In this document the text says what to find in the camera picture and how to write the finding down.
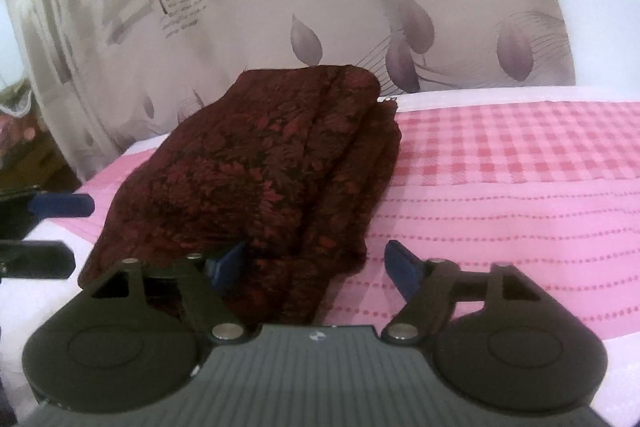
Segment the beige leaf print curtain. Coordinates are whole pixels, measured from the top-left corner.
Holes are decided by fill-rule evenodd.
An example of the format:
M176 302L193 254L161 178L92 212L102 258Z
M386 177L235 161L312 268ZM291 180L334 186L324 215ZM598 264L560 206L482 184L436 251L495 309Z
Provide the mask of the beige leaf print curtain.
M352 64L386 95L570 86L558 0L3 0L53 139L81 179L241 72Z

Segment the cluttered items beside bed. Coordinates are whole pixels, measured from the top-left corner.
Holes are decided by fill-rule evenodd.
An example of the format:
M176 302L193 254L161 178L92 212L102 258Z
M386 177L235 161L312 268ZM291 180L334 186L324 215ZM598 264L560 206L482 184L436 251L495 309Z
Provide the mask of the cluttered items beside bed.
M73 192L80 181L58 149L26 78L1 88L1 190Z

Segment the dark red knitted garment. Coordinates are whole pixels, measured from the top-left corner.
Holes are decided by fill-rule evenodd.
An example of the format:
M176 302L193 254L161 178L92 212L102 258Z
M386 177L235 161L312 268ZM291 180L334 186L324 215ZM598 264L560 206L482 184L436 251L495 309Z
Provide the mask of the dark red knitted garment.
M126 258L162 267L244 245L227 307L247 324L310 323L331 282L366 262L396 110L352 65L242 72L119 187L79 286Z

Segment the pink checked bed sheet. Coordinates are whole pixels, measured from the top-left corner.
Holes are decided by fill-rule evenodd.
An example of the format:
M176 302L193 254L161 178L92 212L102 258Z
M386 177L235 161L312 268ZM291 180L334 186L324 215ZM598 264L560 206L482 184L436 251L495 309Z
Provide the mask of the pink checked bed sheet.
M100 223L53 219L66 280L1 285L1 382L19 426L634 426L639 421L639 107L548 101L413 110L356 273L306 325L186 324L178 262L122 259L78 284L119 187L168 138L89 182ZM419 346L396 239L454 262L454 311Z

